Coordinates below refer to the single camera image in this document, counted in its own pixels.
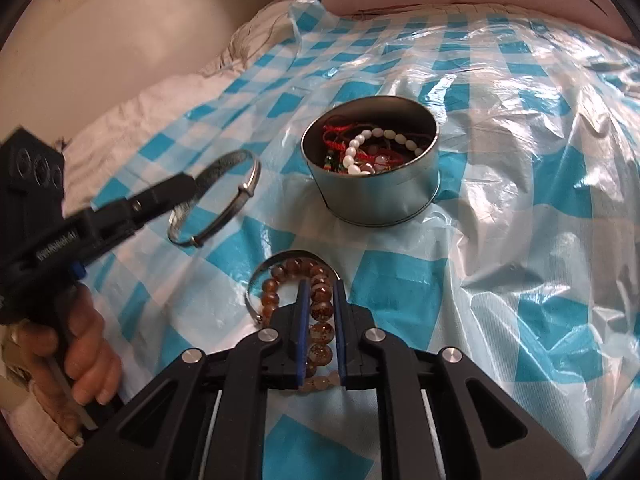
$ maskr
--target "metal bolt head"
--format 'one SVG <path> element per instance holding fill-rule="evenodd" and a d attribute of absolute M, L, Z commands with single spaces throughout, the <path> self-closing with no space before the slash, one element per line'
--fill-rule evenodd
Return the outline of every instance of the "metal bolt head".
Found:
<path fill-rule="evenodd" d="M 386 337 L 386 333 L 384 330 L 380 330 L 379 328 L 369 328 L 369 330 L 364 333 L 364 337 L 369 341 L 379 343 Z"/>
<path fill-rule="evenodd" d="M 278 331 L 274 328 L 263 328 L 258 332 L 258 339 L 260 341 L 264 341 L 265 343 L 270 343 L 272 341 L 276 341 L 278 338 Z"/>
<path fill-rule="evenodd" d="M 182 360 L 187 364 L 197 363 L 200 359 L 202 359 L 202 352 L 197 348 L 189 348 L 182 352 Z"/>
<path fill-rule="evenodd" d="M 462 352 L 457 348 L 450 346 L 442 351 L 442 358 L 449 363 L 459 363 L 462 361 Z"/>

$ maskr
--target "human hand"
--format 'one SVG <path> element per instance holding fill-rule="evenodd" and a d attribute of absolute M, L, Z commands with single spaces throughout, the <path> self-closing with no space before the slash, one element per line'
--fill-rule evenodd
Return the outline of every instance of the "human hand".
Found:
<path fill-rule="evenodd" d="M 65 356 L 65 373 L 76 381 L 71 389 L 73 398 L 83 406 L 94 399 L 107 404 L 120 384 L 122 362 L 102 336 L 104 319 L 94 309 L 91 292 L 84 285 L 78 286 L 68 327 L 74 339 Z M 78 415 L 45 359 L 58 346 L 55 330 L 27 322 L 18 329 L 17 342 L 33 377 L 38 402 L 67 436 L 75 436 L 80 427 Z"/>

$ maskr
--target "black device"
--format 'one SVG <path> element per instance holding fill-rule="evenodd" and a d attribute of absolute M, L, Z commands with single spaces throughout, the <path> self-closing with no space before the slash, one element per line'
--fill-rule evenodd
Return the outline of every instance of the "black device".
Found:
<path fill-rule="evenodd" d="M 68 309 L 84 267 L 195 193 L 194 179 L 178 174 L 130 200 L 62 217 L 64 157 L 26 130 L 18 129 L 0 148 L 0 324 L 27 318 L 53 327 L 59 345 L 49 364 L 70 396 L 64 370 L 70 334 Z M 93 431 L 122 405 L 81 407 L 84 427 Z"/>
<path fill-rule="evenodd" d="M 62 222 L 65 158 L 24 128 L 0 146 L 0 254 Z"/>
<path fill-rule="evenodd" d="M 304 377 L 310 285 L 270 327 L 206 356 L 190 349 L 121 409 L 60 480 L 260 480 L 267 390 Z M 582 467 L 456 348 L 409 348 L 334 285 L 342 385 L 378 394 L 383 480 L 584 480 Z"/>

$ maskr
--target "bangle bracelet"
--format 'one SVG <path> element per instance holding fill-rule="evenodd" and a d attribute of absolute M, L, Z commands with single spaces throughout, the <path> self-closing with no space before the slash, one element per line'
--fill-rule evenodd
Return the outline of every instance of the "bangle bracelet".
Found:
<path fill-rule="evenodd" d="M 178 238 L 180 230 L 186 222 L 191 210 L 196 206 L 204 194 L 222 177 L 227 171 L 251 159 L 254 164 L 249 170 L 247 180 L 238 186 L 238 194 L 220 213 L 217 218 L 205 227 L 201 232 L 191 236 L 188 240 L 181 242 Z M 260 160 L 249 150 L 236 150 L 226 153 L 217 160 L 209 164 L 196 177 L 196 194 L 188 202 L 177 205 L 169 216 L 169 228 L 166 235 L 171 243 L 180 247 L 203 246 L 209 238 L 222 229 L 240 210 L 244 204 L 254 195 L 255 187 L 260 180 Z"/>
<path fill-rule="evenodd" d="M 249 311 L 249 315 L 255 321 L 255 323 L 261 326 L 264 322 L 264 317 L 262 314 L 258 313 L 258 311 L 254 308 L 251 302 L 251 290 L 254 288 L 256 281 L 260 277 L 260 275 L 265 271 L 270 269 L 272 266 L 282 263 L 285 260 L 290 258 L 306 258 L 308 260 L 313 260 L 318 264 L 327 268 L 329 272 L 329 278 L 336 282 L 340 280 L 340 276 L 335 272 L 334 268 L 331 267 L 328 263 L 326 263 L 322 258 L 317 256 L 316 254 L 310 253 L 309 251 L 303 250 L 291 250 L 291 251 L 282 251 L 281 253 L 276 253 L 273 256 L 264 260 L 252 273 L 251 278 L 249 278 L 249 283 L 247 283 L 246 289 L 244 291 L 244 305 L 246 309 Z"/>

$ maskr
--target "finger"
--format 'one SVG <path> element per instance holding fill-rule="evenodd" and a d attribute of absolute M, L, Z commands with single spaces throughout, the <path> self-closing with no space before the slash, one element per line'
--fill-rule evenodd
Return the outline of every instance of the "finger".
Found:
<path fill-rule="evenodd" d="M 33 378 L 33 381 L 39 387 L 40 391 L 49 397 L 53 403 L 64 402 L 65 394 L 62 387 L 56 382 L 53 373 L 49 368 L 47 361 L 34 355 L 24 349 L 21 349 L 22 359 Z"/>
<path fill-rule="evenodd" d="M 102 338 L 104 319 L 95 310 L 92 312 L 91 325 L 69 345 L 69 350 L 66 353 L 65 371 L 72 379 L 79 379 L 94 365 L 104 340 Z"/>
<path fill-rule="evenodd" d="M 69 311 L 68 326 L 71 333 L 80 337 L 91 327 L 95 315 L 94 299 L 85 285 L 78 285 L 78 290 Z"/>
<path fill-rule="evenodd" d="M 82 374 L 76 381 L 76 384 L 71 388 L 71 393 L 78 404 L 81 406 L 88 404 L 102 391 L 102 385 L 104 384 L 104 379 L 112 359 L 113 351 L 109 344 L 103 339 L 100 351 L 98 352 L 98 358 L 94 365 Z"/>
<path fill-rule="evenodd" d="M 107 404 L 118 391 L 120 386 L 120 379 L 122 378 L 122 360 L 119 356 L 114 354 L 107 376 L 104 378 L 104 384 L 102 385 L 102 391 L 96 397 L 96 400 L 100 404 Z"/>
<path fill-rule="evenodd" d="M 27 322 L 18 329 L 18 346 L 27 352 L 47 357 L 56 351 L 58 336 L 49 326 Z"/>

